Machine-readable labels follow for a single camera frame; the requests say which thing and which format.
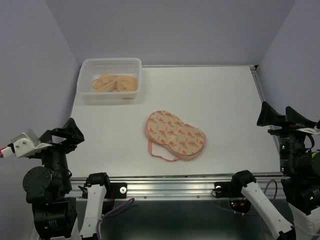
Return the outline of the white perforated plastic basket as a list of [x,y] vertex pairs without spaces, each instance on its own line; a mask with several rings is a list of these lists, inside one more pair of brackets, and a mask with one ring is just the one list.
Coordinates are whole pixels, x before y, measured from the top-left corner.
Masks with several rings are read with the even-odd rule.
[[86,100],[135,99],[142,88],[138,58],[90,58],[80,68],[76,93]]

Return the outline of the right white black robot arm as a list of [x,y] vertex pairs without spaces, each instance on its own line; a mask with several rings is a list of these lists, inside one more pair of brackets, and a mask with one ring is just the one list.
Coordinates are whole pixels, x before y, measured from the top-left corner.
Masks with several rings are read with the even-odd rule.
[[278,138],[281,180],[286,202],[293,216],[290,223],[261,190],[254,175],[243,170],[230,182],[231,192],[253,205],[276,240],[318,240],[320,238],[320,152],[313,151],[313,136],[320,123],[302,116],[292,107],[279,114],[264,101],[257,126],[275,126],[267,132]]

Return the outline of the floral orange laundry bag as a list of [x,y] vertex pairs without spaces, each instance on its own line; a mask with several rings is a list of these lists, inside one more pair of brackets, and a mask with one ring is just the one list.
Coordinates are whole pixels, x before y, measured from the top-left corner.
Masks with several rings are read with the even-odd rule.
[[[166,110],[150,114],[144,133],[148,138],[149,154],[168,162],[191,160],[201,153],[206,143],[206,135],[199,128],[184,123]],[[153,144],[167,149],[174,158],[153,154]]]

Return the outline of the aluminium front rail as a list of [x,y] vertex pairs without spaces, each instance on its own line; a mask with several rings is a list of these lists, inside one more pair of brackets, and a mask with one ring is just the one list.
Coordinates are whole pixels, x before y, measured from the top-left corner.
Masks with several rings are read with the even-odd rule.
[[[285,200],[285,193],[281,175],[256,175],[262,191],[270,180],[276,180],[278,191],[276,200]],[[80,201],[85,178],[71,179],[72,190],[68,197],[76,197]],[[126,198],[135,198],[136,201],[210,201],[217,200],[211,194],[216,182],[230,182],[230,175],[188,176],[188,177],[111,177],[111,183],[126,183]]]

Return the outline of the aluminium right side rail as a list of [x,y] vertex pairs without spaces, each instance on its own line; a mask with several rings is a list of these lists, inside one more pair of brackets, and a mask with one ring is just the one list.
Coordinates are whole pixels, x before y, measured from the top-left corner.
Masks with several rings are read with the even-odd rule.
[[261,110],[256,125],[258,127],[269,126],[267,132],[273,136],[275,142],[279,145],[279,137],[281,136],[282,132],[280,129],[275,129],[275,126],[279,126],[282,117],[268,102],[265,101],[262,87],[258,78],[257,68],[255,66],[251,66],[250,70],[261,100]]

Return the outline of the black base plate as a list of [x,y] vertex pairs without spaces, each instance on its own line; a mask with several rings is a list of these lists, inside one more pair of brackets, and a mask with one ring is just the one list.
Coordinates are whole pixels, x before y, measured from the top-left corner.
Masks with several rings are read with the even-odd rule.
[[243,198],[242,186],[232,181],[215,182],[211,195],[216,198]]
[[128,184],[126,182],[112,182],[110,189],[107,190],[106,199],[126,199],[128,191]]

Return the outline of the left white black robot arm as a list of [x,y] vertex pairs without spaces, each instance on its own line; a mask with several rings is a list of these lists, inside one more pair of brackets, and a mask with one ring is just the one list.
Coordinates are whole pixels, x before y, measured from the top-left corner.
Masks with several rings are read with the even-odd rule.
[[77,200],[67,195],[72,190],[67,154],[85,138],[73,118],[61,128],[47,130],[40,137],[40,149],[27,153],[40,159],[22,181],[26,202],[31,204],[35,229],[42,240],[100,240],[104,198],[111,193],[105,172],[90,174],[81,190],[87,195],[82,227],[78,227]]

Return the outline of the aluminium rail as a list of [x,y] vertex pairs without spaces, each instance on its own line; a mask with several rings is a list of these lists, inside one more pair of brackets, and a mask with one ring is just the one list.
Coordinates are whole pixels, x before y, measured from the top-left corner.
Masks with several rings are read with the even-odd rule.
[[[285,200],[285,193],[281,175],[256,175],[262,191],[270,180],[276,180],[278,191],[276,200]],[[85,178],[71,179],[72,190],[68,197],[76,197],[80,201]],[[217,200],[211,194],[216,182],[230,182],[230,175],[188,176],[188,177],[111,177],[111,183],[126,183],[126,198],[135,198],[136,201],[210,201]]]
[[268,102],[265,101],[262,87],[258,78],[257,68],[255,66],[251,66],[250,70],[261,100],[261,110],[256,125],[258,127],[269,126],[267,132],[273,136],[275,142],[279,145],[279,137],[281,136],[282,132],[280,129],[275,129],[275,126],[279,126],[282,117]]

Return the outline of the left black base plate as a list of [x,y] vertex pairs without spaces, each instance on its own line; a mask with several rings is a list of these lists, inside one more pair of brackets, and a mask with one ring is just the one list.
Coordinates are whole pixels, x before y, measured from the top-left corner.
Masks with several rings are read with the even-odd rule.
[[128,191],[128,184],[126,182],[112,182],[110,189],[107,190],[106,199],[126,199]]

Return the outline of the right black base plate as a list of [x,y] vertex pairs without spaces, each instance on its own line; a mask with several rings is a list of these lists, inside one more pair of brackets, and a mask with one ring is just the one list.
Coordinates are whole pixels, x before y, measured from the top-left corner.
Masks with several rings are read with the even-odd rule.
[[216,198],[243,198],[242,186],[232,181],[215,182],[211,195]]

